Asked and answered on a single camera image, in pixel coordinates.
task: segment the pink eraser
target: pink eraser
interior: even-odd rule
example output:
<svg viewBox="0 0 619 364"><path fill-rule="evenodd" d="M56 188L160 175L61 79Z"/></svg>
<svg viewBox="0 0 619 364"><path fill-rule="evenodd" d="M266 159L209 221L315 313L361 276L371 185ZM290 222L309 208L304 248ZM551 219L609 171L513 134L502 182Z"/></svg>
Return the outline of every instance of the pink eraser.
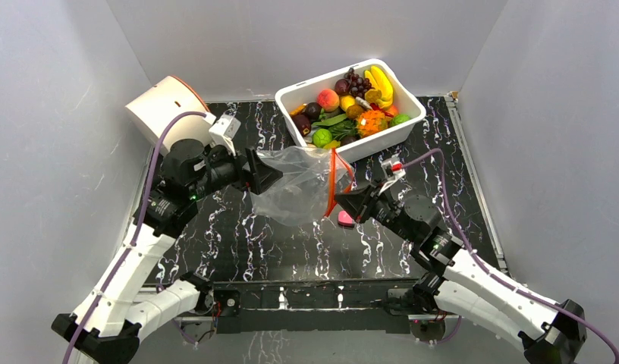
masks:
<svg viewBox="0 0 619 364"><path fill-rule="evenodd" d="M353 228L354 220L347 214L347 212L341 211L338 213L338 224L340 226L345 226L346 228Z"/></svg>

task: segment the tabletop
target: tabletop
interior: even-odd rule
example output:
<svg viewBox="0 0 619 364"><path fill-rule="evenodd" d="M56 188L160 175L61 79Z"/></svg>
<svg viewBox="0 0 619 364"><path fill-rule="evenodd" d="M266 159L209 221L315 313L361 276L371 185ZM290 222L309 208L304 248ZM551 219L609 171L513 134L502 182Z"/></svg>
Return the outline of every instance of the tabletop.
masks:
<svg viewBox="0 0 619 364"><path fill-rule="evenodd" d="M446 101L441 96L418 99L426 107L423 122L415 125L405 143L354 162L354 185L362 187L381 178L381 161L392 155L409 162L432 148L442 149L455 217L478 254L497 266ZM245 147L279 150L294 144L275 102L212 103L209 108L216 116L226 113L242 122L234 138L237 151ZM443 211L439 168L434 158L409 168L406 177L392 186L393 196L428 196ZM410 242L373 219L353 229L342 228L337 224L338 206L329 218L288 227L254 215L248 194L227 187L201 199L198 208L198 215L160 259L147 284L168 284L187 271L196 271L214 282L414 279L424 273L410 258ZM447 216L444 220L450 227Z"/></svg>

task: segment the peach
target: peach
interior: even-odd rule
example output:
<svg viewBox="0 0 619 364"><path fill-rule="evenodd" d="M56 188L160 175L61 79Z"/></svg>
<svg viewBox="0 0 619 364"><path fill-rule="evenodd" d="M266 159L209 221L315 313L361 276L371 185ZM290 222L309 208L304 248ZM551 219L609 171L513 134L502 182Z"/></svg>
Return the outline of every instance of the peach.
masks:
<svg viewBox="0 0 619 364"><path fill-rule="evenodd" d="M399 110L394 105L390 106L386 111L392 114L392 116L397 116L399 114Z"/></svg>
<svg viewBox="0 0 619 364"><path fill-rule="evenodd" d="M326 112L332 112L338 108L341 100L333 89L324 89L316 97L316 102L318 102Z"/></svg>

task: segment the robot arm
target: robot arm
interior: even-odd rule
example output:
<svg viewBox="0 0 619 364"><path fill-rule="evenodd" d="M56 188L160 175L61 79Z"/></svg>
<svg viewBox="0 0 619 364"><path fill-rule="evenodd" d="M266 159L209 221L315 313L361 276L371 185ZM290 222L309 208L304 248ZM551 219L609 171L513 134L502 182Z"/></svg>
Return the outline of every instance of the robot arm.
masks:
<svg viewBox="0 0 619 364"><path fill-rule="evenodd" d="M231 124L226 123L222 129ZM100 297L75 343L78 350L97 362L130 362L140 342L169 320L183 312L211 309L212 284L194 273L183 275L151 300L135 306L132 302L153 267L196 216L197 200L229 185L258 194L282 176L280 171L263 164L252 149L247 149L245 155L237 154L231 138L220 140L224 143L213 147L204 146L199 140L179 140L171 146L162 161L160 178L152 182L136 243L131 241L138 228L139 209L98 284L72 314L55 318L53 331L70 340L80 320L88 316L93 300ZM114 269L115 274L105 284Z"/></svg>
<svg viewBox="0 0 619 364"><path fill-rule="evenodd" d="M488 266L490 275L508 282L514 290L491 278L459 239L438 226L441 214L427 197L413 195L403 203L392 198L388 188L405 174L395 174L391 167L394 163L398 160L382 164L385 182L337 194L335 199L356 222L374 218L413 243L410 255L427 273L413 287L407 301L416 298L420 306L455 312L472 320L509 341L532 364L572 363L586 340L585 327L517 291L584 318L582 307L572 300L557 304Z"/></svg>

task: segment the plastic bag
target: plastic bag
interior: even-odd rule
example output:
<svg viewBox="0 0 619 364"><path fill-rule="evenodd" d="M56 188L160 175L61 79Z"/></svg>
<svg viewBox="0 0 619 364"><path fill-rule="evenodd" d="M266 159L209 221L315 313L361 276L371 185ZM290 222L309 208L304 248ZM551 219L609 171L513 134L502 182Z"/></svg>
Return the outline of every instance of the plastic bag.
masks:
<svg viewBox="0 0 619 364"><path fill-rule="evenodd" d="M334 194L349 192L352 167L335 149L288 147L258 151L266 165L283 173L266 191L251 193L253 212L287 226L298 226L329 216L336 206Z"/></svg>

